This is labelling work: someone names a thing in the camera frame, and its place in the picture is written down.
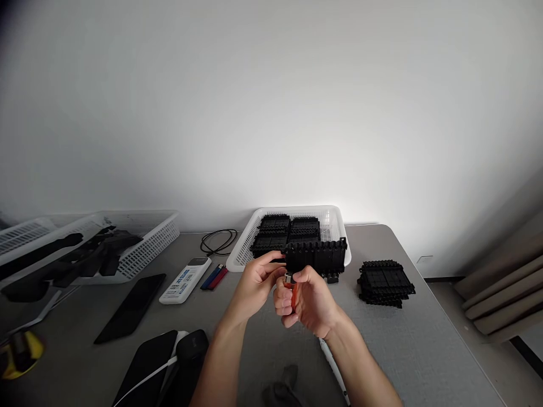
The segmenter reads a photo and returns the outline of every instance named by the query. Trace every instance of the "red lighter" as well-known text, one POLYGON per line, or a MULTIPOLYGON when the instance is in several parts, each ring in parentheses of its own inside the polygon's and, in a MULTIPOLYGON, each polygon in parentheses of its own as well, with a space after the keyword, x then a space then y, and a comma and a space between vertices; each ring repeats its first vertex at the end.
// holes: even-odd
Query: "red lighter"
POLYGON ((292 313, 294 313, 296 309, 296 294, 298 293, 298 285, 296 284, 296 281, 294 281, 292 273, 287 272, 284 279, 285 287, 292 290, 292 300, 290 302, 290 305, 292 307, 292 313))

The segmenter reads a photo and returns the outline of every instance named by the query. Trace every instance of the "left hand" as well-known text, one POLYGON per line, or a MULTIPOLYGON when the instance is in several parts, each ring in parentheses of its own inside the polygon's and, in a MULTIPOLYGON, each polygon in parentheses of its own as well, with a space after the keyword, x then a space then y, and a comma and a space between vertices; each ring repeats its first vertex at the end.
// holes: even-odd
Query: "left hand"
POLYGON ((276 250, 247 263, 223 322, 239 325, 247 322, 262 308, 275 281, 287 272, 285 263, 270 262, 284 257, 284 254, 276 250))

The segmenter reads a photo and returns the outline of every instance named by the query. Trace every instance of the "phone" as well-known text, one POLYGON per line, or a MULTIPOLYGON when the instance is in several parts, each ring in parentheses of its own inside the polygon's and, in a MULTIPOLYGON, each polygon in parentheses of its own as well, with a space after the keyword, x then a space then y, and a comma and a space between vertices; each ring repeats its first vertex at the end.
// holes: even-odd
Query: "phone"
POLYGON ((147 312, 166 274, 157 274, 137 281, 123 303, 117 308, 94 344, 102 344, 133 333, 147 312))
MULTIPOLYGON (((171 357, 177 338, 177 331, 166 332, 165 334, 149 339, 143 342, 137 349, 134 359, 124 376, 123 383, 113 401, 114 406, 132 387, 143 380, 147 375, 157 370, 171 357)), ((119 403, 120 406, 137 405, 138 407, 155 407, 161 393, 166 369, 160 371, 151 377, 141 386, 134 389, 124 400, 119 403)))

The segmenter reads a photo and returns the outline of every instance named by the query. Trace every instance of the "basket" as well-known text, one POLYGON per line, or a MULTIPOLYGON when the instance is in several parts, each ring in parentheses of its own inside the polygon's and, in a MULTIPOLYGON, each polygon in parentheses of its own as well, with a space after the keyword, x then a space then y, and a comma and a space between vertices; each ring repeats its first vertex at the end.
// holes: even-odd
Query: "basket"
MULTIPOLYGON (((233 272, 242 272, 245 265, 254 259, 250 247, 258 234, 258 227, 264 215, 287 214, 291 219, 298 217, 316 217, 321 226, 321 240, 339 240, 340 237, 347 237, 345 225, 341 212, 337 206, 285 206, 285 207, 264 207, 257 209, 251 216, 249 223, 245 226, 241 237, 238 239, 232 253, 226 261, 226 268, 233 272)), ((347 247, 344 265, 351 262, 351 248, 347 247)))
POLYGON ((117 226, 143 238, 121 255, 119 268, 113 276, 79 277, 72 284, 119 284, 133 279, 143 268, 179 236, 179 212, 165 211, 104 211, 92 215, 53 215, 21 223, 0 231, 0 265, 32 252, 71 233, 81 233, 83 241, 64 248, 5 278, 0 288, 46 266, 84 244, 104 227, 117 226))
POLYGON ((143 240, 124 251, 115 275, 78 277, 72 285, 126 283, 179 236, 178 211, 108 211, 97 215, 103 218, 104 227, 115 225, 143 240))
POLYGON ((0 231, 0 266, 71 233, 81 233, 82 242, 55 253, 0 281, 0 288, 48 265, 82 245, 104 227, 102 217, 93 215, 52 215, 40 217, 0 231))

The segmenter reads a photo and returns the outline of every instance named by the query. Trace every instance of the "yellow object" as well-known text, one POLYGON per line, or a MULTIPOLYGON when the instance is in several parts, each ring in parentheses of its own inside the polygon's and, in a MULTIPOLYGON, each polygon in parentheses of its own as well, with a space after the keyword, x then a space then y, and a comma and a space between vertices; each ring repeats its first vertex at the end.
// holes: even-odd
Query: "yellow object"
POLYGON ((33 333, 31 333, 30 331, 26 331, 24 333, 24 336, 27 338, 27 341, 28 341, 28 347, 30 348, 30 355, 31 355, 32 359, 35 360, 33 365, 30 368, 23 371, 23 372, 18 371, 17 368, 15 367, 15 363, 13 362, 13 355, 11 353, 11 345, 10 345, 10 343, 7 343, 7 345, 3 346, 2 349, 0 349, 0 354, 1 353, 7 353, 7 359, 8 359, 7 368, 2 373, 2 379, 13 380, 13 379, 16 379, 18 377, 21 377, 27 371, 29 371, 31 368, 33 368, 36 365, 37 360, 41 357, 41 355, 43 355, 44 346, 40 342, 40 340, 38 338, 36 338, 36 336, 33 333))

